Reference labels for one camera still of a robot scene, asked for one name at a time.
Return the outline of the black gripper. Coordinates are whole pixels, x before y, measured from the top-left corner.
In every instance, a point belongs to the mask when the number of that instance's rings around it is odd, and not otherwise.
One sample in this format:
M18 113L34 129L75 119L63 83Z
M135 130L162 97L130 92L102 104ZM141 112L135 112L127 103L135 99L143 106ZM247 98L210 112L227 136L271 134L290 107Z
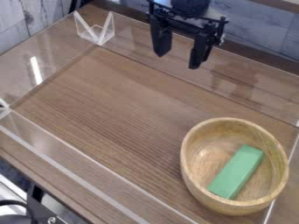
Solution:
M225 41L227 17L211 8L211 0L147 0L150 12L159 17L170 18L191 29L213 30L217 44ZM173 30L169 24L155 16L150 17L154 52L163 57L173 49ZM198 69L210 57L213 38L207 33L198 33L191 49L190 69Z

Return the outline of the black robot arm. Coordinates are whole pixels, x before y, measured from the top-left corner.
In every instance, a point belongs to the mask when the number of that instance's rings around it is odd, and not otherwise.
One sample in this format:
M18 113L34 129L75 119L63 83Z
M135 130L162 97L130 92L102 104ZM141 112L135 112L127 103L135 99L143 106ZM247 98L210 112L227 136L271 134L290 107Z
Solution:
M194 39L190 69L207 61L214 46L225 42L227 17L211 8L211 0L147 0L154 52L163 57L173 50L174 31Z

